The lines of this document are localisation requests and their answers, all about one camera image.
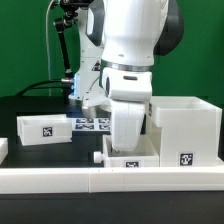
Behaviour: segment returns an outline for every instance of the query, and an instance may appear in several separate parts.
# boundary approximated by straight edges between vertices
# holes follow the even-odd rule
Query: cable
[[[30,91],[30,90],[42,90],[42,89],[63,89],[65,88],[64,86],[47,86],[47,87],[35,87],[35,88],[30,88],[27,89],[26,91],[23,91],[22,95],[19,96],[23,96],[26,92]]]
[[[49,11],[52,7],[54,0],[51,0],[46,12],[46,48],[47,48],[47,64],[48,64],[48,79],[51,80],[51,55],[50,55],[50,46],[49,46]]]
[[[41,85],[45,85],[45,84],[58,83],[58,82],[61,83],[61,80],[60,79],[54,79],[54,80],[47,80],[47,81],[37,82],[37,83],[34,83],[34,84],[26,87],[25,89],[19,91],[16,94],[16,96],[22,96],[25,92],[33,89],[34,87],[41,86]]]
[[[99,78],[100,78],[100,76],[98,76],[98,77],[93,81],[92,85],[91,85],[90,88],[89,88],[89,91],[92,90],[94,84],[97,82],[97,80],[99,80]]]

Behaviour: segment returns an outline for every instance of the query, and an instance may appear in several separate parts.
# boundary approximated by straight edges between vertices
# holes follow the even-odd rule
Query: black cable
[[[68,50],[67,50],[67,46],[66,46],[66,42],[65,42],[64,32],[58,32],[58,37],[59,37],[60,44],[61,44],[61,51],[62,51],[65,71],[67,71],[67,70],[70,70],[71,67],[70,67]]]
[[[16,93],[16,96],[22,96],[25,92],[33,89],[34,87],[41,86],[41,85],[45,85],[45,84],[58,83],[58,82],[61,83],[61,80],[60,79],[53,79],[53,80],[47,80],[47,81],[37,82],[37,83],[34,83],[34,84],[26,87],[25,89],[19,91],[18,93]]]
[[[63,89],[65,88],[64,86],[47,86],[47,87],[34,87],[34,88],[30,88],[27,89],[26,92],[30,91],[30,90],[39,90],[39,89]]]

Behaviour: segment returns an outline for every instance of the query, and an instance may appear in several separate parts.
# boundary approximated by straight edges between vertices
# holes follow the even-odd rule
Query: white container
[[[72,122],[66,115],[18,117],[17,126],[24,146],[72,141]]]
[[[103,136],[104,167],[158,167],[159,156],[148,136],[140,136],[135,151],[111,151],[111,136]]]
[[[0,138],[0,164],[3,162],[8,154],[8,140],[7,138]]]
[[[152,97],[150,138],[162,167],[216,166],[222,110],[196,97]]]

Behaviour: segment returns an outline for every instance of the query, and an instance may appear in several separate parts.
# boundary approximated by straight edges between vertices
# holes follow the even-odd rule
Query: open white box
[[[148,136],[140,136],[134,152],[115,152],[111,150],[109,135],[103,136],[104,167],[158,167],[159,155]]]
[[[24,146],[71,142],[72,121],[63,114],[18,117],[17,130]]]

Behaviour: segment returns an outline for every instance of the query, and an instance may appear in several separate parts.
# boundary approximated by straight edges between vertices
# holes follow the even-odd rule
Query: sticker
[[[109,124],[110,120],[108,118],[100,118],[98,119],[99,123]]]
[[[76,130],[94,130],[93,124],[77,124],[75,126]]]
[[[125,167],[128,167],[128,168],[140,167],[140,162],[138,161],[126,162]]]
[[[93,119],[86,119],[86,118],[78,118],[76,120],[76,123],[77,124],[93,124],[94,123],[94,120]]]
[[[99,72],[100,71],[100,62],[97,61],[96,64],[93,66],[92,71]]]
[[[52,136],[53,136],[53,128],[52,127],[43,128],[43,137],[52,137]]]
[[[151,103],[149,104],[149,116],[150,117],[152,116],[152,104]]]
[[[193,160],[194,160],[193,153],[180,154],[180,166],[193,166]]]
[[[100,124],[99,125],[99,127],[100,127],[100,130],[110,130],[110,125],[102,125],[102,124]]]

